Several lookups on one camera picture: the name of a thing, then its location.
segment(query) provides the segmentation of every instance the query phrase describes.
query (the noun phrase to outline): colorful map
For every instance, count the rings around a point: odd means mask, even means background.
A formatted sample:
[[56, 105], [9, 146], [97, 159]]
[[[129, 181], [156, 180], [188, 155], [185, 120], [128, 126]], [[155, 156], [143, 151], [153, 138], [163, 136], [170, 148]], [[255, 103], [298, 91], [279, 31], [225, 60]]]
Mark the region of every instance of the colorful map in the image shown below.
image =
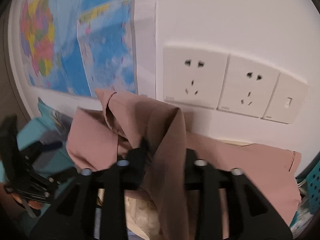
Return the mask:
[[131, 0], [24, 0], [22, 61], [30, 84], [72, 95], [136, 93]]

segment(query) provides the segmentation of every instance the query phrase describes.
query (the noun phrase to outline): teal basket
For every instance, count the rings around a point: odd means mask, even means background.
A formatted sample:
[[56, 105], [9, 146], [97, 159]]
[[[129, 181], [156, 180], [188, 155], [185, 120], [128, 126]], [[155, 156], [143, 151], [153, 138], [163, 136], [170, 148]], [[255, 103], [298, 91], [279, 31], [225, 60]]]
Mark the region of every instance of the teal basket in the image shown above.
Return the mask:
[[306, 177], [308, 184], [309, 210], [315, 214], [320, 207], [320, 162]]

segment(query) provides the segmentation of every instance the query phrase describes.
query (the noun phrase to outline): white outlet plate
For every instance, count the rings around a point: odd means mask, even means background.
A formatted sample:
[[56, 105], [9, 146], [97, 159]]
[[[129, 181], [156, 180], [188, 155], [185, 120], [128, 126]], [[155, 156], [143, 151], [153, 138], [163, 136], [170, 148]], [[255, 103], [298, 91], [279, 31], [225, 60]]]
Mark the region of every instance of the white outlet plate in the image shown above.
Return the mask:
[[262, 117], [279, 73], [267, 65], [230, 55], [218, 109]]
[[292, 76], [280, 73], [276, 89], [263, 119], [293, 123], [307, 93], [308, 85]]
[[228, 55], [175, 45], [165, 46], [163, 54], [164, 100], [217, 108]]

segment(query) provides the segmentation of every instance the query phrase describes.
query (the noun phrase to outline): pink fabric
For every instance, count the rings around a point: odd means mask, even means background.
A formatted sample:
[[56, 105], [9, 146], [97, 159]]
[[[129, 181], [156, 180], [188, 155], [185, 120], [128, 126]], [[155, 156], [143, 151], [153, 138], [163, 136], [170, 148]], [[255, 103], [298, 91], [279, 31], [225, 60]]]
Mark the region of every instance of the pink fabric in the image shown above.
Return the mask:
[[129, 92], [96, 93], [103, 111], [77, 110], [68, 153], [79, 167], [102, 170], [115, 162], [117, 154], [139, 147], [146, 138], [150, 151], [141, 185], [144, 195], [136, 197], [154, 201], [165, 239], [194, 237], [197, 198], [190, 194], [187, 198], [183, 187], [187, 147], [216, 168], [242, 168], [284, 221], [291, 222], [300, 202], [294, 178], [299, 153], [257, 144], [233, 146], [187, 133], [183, 113], [175, 106]]

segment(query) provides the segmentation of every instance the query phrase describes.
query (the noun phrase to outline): silver bolt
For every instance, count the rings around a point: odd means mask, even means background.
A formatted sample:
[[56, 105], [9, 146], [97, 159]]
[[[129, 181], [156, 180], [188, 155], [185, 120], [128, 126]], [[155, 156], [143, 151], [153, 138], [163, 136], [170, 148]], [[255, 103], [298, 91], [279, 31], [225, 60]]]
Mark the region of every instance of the silver bolt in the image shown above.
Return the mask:
[[83, 169], [81, 171], [81, 175], [83, 176], [90, 176], [92, 174], [92, 171], [90, 169]]
[[120, 160], [120, 161], [117, 161], [117, 165], [120, 166], [120, 167], [125, 167], [125, 166], [128, 166], [128, 165], [129, 165], [129, 161], [127, 161], [127, 160]]
[[235, 169], [231, 170], [231, 173], [235, 176], [239, 176], [239, 175], [244, 174], [244, 171], [240, 168], [235, 168]]
[[195, 166], [206, 166], [208, 164], [208, 162], [206, 160], [196, 160], [194, 162]]

